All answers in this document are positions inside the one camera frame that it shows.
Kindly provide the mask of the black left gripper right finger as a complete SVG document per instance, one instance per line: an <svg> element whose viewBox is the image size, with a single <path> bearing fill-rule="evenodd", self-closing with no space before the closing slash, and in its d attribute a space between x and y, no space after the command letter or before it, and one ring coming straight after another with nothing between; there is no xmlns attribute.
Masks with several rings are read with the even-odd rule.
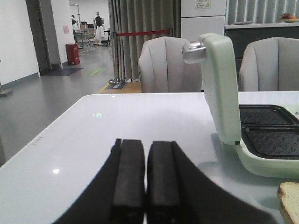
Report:
<svg viewBox="0 0 299 224"><path fill-rule="evenodd" d="M275 224L267 212L226 192L175 142L154 141L147 164L149 224Z"/></svg>

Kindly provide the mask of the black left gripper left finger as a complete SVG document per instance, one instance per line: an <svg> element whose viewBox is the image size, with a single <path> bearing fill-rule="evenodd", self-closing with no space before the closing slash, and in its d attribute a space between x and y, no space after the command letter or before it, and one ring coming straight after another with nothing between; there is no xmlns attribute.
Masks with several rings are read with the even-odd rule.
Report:
<svg viewBox="0 0 299 224"><path fill-rule="evenodd" d="M144 149L140 140L117 139L110 155L57 224L141 224Z"/></svg>

